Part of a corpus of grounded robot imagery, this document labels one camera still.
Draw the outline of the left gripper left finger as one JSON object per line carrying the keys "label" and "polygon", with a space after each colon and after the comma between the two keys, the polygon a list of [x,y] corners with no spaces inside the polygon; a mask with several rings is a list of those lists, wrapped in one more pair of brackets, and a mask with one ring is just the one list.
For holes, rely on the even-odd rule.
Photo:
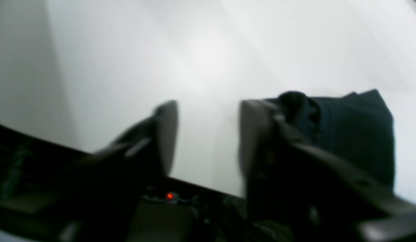
{"label": "left gripper left finger", "polygon": [[178,103],[154,113],[122,133],[108,147],[74,162],[59,185],[72,222],[60,242],[124,242],[145,187],[172,168]]}

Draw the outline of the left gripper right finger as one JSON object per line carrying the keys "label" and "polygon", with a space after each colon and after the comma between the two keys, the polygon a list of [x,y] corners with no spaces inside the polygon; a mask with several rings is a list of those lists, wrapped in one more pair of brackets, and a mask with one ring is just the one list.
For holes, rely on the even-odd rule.
{"label": "left gripper right finger", "polygon": [[248,218],[289,223],[295,241],[416,242],[416,205],[312,145],[281,110],[240,103]]}

